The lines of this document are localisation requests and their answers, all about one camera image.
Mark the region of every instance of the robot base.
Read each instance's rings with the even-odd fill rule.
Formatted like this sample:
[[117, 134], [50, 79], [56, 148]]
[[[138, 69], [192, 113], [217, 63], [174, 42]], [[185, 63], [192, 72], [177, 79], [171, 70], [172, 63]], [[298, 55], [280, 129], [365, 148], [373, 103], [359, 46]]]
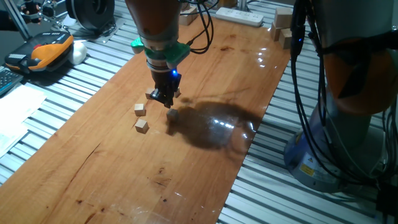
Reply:
[[[339, 164], [346, 164], [352, 172], [357, 175], [367, 176], [377, 174], [382, 170], [386, 158], [384, 147], [384, 131], [369, 126], [371, 117], [352, 116], [344, 114], [336, 108], [330, 95], [328, 97], [328, 111], [326, 116], [326, 130], [333, 143], [333, 153], [338, 156]], [[331, 152], [326, 144], [323, 126], [320, 122], [318, 109], [313, 111], [309, 121], [313, 138], [329, 158]], [[346, 180], [350, 178], [339, 168], [331, 164], [315, 149], [318, 158], [323, 165], [338, 177]], [[289, 172], [303, 185], [321, 192], [340, 192], [358, 190], [360, 185], [347, 184], [346, 181], [337, 179], [330, 175], [313, 156], [307, 139], [302, 130], [296, 133], [285, 147], [284, 161]]]

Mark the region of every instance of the wood grain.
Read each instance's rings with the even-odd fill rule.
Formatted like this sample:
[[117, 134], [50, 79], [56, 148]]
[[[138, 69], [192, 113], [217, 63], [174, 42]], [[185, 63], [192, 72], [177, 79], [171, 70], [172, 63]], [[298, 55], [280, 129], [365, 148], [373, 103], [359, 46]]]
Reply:
[[[136, 55], [0, 187], [0, 223], [217, 221], [289, 51], [265, 28], [214, 22], [211, 49], [178, 66], [177, 123], [146, 99], [154, 82]], [[179, 41], [202, 29], [180, 27]]]

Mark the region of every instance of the wooden block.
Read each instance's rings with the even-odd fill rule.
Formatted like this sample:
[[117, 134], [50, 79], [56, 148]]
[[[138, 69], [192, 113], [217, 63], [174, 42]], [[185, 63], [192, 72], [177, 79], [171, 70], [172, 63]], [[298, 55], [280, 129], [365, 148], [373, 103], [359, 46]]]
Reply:
[[[197, 8], [191, 7], [190, 9], [182, 11], [181, 13], [196, 13], [196, 12]], [[179, 24], [184, 26], [189, 26], [189, 24], [191, 24], [192, 21], [196, 19], [196, 17], [198, 17], [198, 14], [180, 16]]]
[[154, 88], [148, 88], [147, 91], [145, 92], [145, 96], [147, 97], [148, 100], [153, 100], [153, 99], [150, 97], [150, 94], [151, 94], [154, 90], [155, 90]]
[[293, 12], [289, 7], [278, 7], [275, 11], [275, 27], [289, 28], [292, 25]]
[[136, 116], [145, 116], [146, 111], [144, 104], [143, 103], [136, 104], [134, 106], [134, 112], [136, 113]]
[[290, 49], [292, 42], [292, 31], [290, 29], [282, 29], [279, 35], [279, 43], [283, 49]]
[[279, 40], [279, 34], [280, 34], [280, 30], [282, 30], [283, 28], [276, 28], [274, 22], [272, 22], [271, 25], [271, 38], [273, 41], [278, 41]]
[[178, 98], [181, 95], [180, 92], [180, 87], [178, 88], [178, 90], [176, 92], [174, 92], [174, 98]]
[[135, 126], [136, 126], [136, 130], [142, 134], [145, 134], [149, 129], [148, 122], [143, 119], [138, 119]]
[[166, 114], [167, 120], [171, 122], [177, 122], [178, 121], [178, 111], [175, 109], [169, 109], [169, 111]]

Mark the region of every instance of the power strip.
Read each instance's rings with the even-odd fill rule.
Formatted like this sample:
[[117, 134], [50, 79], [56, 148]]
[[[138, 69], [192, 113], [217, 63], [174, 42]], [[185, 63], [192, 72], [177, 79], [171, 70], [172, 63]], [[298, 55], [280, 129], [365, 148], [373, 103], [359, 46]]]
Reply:
[[248, 26], [259, 27], [262, 24], [264, 16], [222, 7], [216, 12], [216, 18]]

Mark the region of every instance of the electrical cable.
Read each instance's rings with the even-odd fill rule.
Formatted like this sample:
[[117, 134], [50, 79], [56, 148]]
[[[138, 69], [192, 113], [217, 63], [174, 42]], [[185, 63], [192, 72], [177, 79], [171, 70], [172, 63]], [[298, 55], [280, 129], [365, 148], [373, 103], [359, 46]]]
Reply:
[[[199, 15], [200, 18], [202, 20], [203, 26], [204, 26], [204, 30], [201, 31], [198, 35], [196, 35], [192, 40], [187, 42], [187, 45], [191, 46], [193, 44], [193, 41], [198, 38], [199, 36], [201, 36], [204, 32], [206, 33], [206, 38], [207, 38], [207, 45], [206, 47], [200, 48], [200, 49], [190, 49], [190, 51], [192, 53], [195, 54], [204, 54], [207, 52], [207, 50], [210, 48], [211, 43], [213, 42], [213, 38], [214, 38], [214, 25], [213, 25], [213, 20], [211, 18], [210, 12], [208, 10], [208, 8], [203, 4], [203, 8], [205, 9], [207, 16], [208, 16], [208, 23], [206, 25], [205, 22], [205, 18], [203, 17], [203, 11], [200, 8], [200, 5], [198, 5], [198, 10], [199, 10]], [[210, 33], [209, 33], [209, 26], [211, 26], [211, 37], [210, 37]]]
[[[210, 6], [210, 7], [208, 8], [208, 10], [213, 9], [214, 7], [216, 7], [217, 4], [218, 4], [219, 2], [220, 2], [220, 0], [217, 0], [212, 6]], [[180, 16], [196, 15], [196, 14], [199, 14], [199, 12], [181, 13]]]
[[205, 11], [206, 11], [206, 13], [207, 13], [207, 15], [208, 15], [208, 17], [209, 17], [209, 24], [211, 25], [211, 37], [210, 37], [210, 41], [208, 42], [208, 45], [207, 45], [206, 47], [204, 47], [204, 48], [201, 48], [201, 49], [192, 49], [192, 50], [194, 50], [194, 51], [197, 51], [197, 50], [204, 50], [204, 52], [201, 52], [201, 54], [205, 53], [205, 52], [210, 48], [210, 45], [211, 45], [211, 43], [213, 42], [213, 38], [214, 38], [213, 19], [211, 18], [210, 13], [209, 13], [208, 9], [206, 8], [206, 6], [204, 6], [204, 8], [205, 8]]

